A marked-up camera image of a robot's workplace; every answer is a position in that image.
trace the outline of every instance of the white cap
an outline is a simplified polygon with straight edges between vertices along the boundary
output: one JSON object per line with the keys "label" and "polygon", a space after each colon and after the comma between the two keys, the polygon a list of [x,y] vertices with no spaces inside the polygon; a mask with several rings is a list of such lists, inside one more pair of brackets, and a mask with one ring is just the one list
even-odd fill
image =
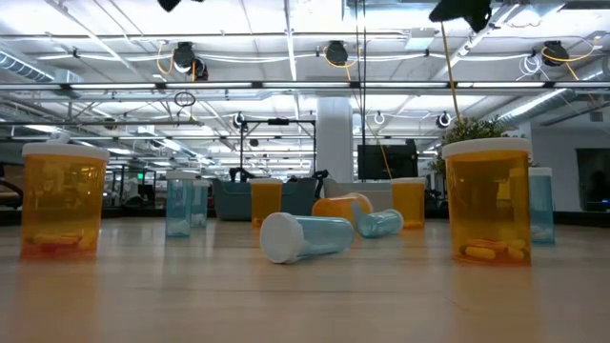
{"label": "white cap", "polygon": [[402,214],[400,214],[400,212],[394,209],[386,210],[386,212],[393,212],[395,215],[397,215],[398,218],[400,218],[400,228],[402,229],[402,227],[404,227],[404,218],[402,217]]}
{"label": "white cap", "polygon": [[165,178],[171,180],[194,180],[195,174],[186,171],[168,171],[165,174]]}
{"label": "white cap", "polygon": [[282,180],[274,178],[256,178],[248,180],[252,184],[281,184]]}
{"label": "white cap", "polygon": [[532,153],[532,142],[524,138],[480,138],[452,143],[442,148],[442,158],[481,151],[526,151]]}
{"label": "white cap", "polygon": [[22,154],[24,156],[45,154],[56,156],[87,157],[102,161],[108,161],[111,158],[111,154],[102,149],[62,143],[28,143],[23,146]]}
{"label": "white cap", "polygon": [[400,177],[398,179],[392,179],[390,180],[391,184],[422,184],[425,185],[426,184],[426,178],[425,177]]}
{"label": "white cap", "polygon": [[369,209],[371,210],[371,213],[373,213],[375,210],[373,210],[373,204],[371,203],[371,200],[369,200],[369,197],[361,194],[359,192],[351,192],[346,194],[345,196],[357,196],[360,199],[364,200],[364,202],[369,206]]}
{"label": "white cap", "polygon": [[193,181],[193,186],[197,186],[197,187],[210,187],[210,181],[208,181],[208,180],[195,180],[195,181]]}
{"label": "white cap", "polygon": [[530,167],[530,176],[553,176],[553,170],[548,167]]}
{"label": "white cap", "polygon": [[296,218],[284,212],[270,214],[260,229],[260,248],[274,263],[295,262],[305,245],[303,227]]}

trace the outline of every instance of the computer monitor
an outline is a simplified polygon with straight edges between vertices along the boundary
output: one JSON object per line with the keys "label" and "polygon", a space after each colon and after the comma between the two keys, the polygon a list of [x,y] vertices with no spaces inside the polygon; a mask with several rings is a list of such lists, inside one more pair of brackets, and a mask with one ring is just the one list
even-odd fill
{"label": "computer monitor", "polygon": [[358,146],[358,178],[365,180],[386,180],[390,178],[383,153],[390,168],[392,178],[417,177],[417,147],[415,143],[406,145]]}

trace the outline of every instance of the pillar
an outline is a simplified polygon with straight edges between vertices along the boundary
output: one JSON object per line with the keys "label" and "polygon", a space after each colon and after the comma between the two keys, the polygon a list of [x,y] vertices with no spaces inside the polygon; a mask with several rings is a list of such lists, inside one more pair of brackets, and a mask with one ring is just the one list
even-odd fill
{"label": "pillar", "polygon": [[354,182],[354,140],[352,105],[349,97],[317,99],[317,161],[336,182]]}

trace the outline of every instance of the gray couch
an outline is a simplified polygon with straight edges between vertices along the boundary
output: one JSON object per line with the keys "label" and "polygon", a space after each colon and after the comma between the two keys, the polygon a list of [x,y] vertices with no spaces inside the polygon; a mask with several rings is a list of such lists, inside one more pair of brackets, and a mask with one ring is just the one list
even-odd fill
{"label": "gray couch", "polygon": [[[282,212],[312,215],[315,203],[313,178],[282,184]],[[220,220],[249,221],[252,215],[252,193],[249,183],[233,183],[212,179],[216,216]]]}

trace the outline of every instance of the ceiling light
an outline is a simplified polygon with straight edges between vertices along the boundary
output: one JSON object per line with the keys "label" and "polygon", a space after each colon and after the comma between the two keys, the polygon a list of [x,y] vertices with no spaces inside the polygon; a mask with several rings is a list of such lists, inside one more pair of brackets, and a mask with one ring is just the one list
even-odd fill
{"label": "ceiling light", "polygon": [[168,79],[166,79],[165,77],[163,77],[163,75],[161,74],[153,74],[152,77],[154,78],[160,78],[161,80],[163,80],[163,82],[168,82]]}
{"label": "ceiling light", "polygon": [[349,82],[263,82],[263,88],[277,89],[347,89],[349,87]]}
{"label": "ceiling light", "polygon": [[151,90],[155,84],[72,84],[73,90]]}
{"label": "ceiling light", "polygon": [[377,114],[375,115],[375,123],[381,125],[384,121],[385,117],[383,114],[381,114],[381,111],[377,111]]}
{"label": "ceiling light", "polygon": [[107,151],[118,153],[118,154],[132,154],[133,151],[127,149],[118,149],[118,148],[106,148]]}
{"label": "ceiling light", "polygon": [[40,83],[18,84],[18,85],[12,85],[12,84],[0,85],[0,91],[4,91],[4,90],[10,90],[10,91],[30,91],[30,90],[36,90],[36,91],[57,91],[57,90],[61,90],[61,87],[59,85],[56,85],[56,84],[40,84]]}
{"label": "ceiling light", "polygon": [[447,88],[449,85],[446,82],[366,82],[367,88],[408,88],[408,89],[430,89],[430,88]]}
{"label": "ceiling light", "polygon": [[57,129],[56,127],[52,127],[52,126],[48,126],[48,125],[26,125],[26,128],[36,130],[36,131],[41,131],[41,132],[47,132],[47,133],[53,133],[53,132],[59,131],[59,129]]}
{"label": "ceiling light", "polygon": [[451,115],[444,111],[441,115],[437,117],[437,128],[439,129],[447,129],[449,124],[451,124]]}
{"label": "ceiling light", "polygon": [[610,88],[610,82],[557,82],[555,87],[563,88]]}
{"label": "ceiling light", "polygon": [[159,143],[161,143],[162,145],[164,145],[167,148],[172,149],[173,151],[180,151],[180,145],[174,141],[172,141],[171,139],[164,139],[162,141],[159,141]]}
{"label": "ceiling light", "polygon": [[250,89],[250,82],[172,82],[165,87],[169,89]]}
{"label": "ceiling light", "polygon": [[537,88],[544,82],[458,82],[458,88]]}

